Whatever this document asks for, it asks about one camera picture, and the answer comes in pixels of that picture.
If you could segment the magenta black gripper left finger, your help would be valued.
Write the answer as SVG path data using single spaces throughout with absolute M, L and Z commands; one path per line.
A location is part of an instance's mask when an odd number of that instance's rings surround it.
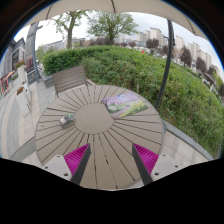
M 86 144 L 73 150 L 65 156 L 54 156 L 43 166 L 43 169 L 76 185 L 79 185 L 90 154 L 90 144 Z

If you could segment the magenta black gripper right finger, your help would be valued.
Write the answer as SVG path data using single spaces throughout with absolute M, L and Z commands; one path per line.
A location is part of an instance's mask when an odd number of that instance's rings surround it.
M 181 169 L 181 166 L 169 155 L 158 155 L 135 143 L 132 144 L 132 154 L 144 185 Z

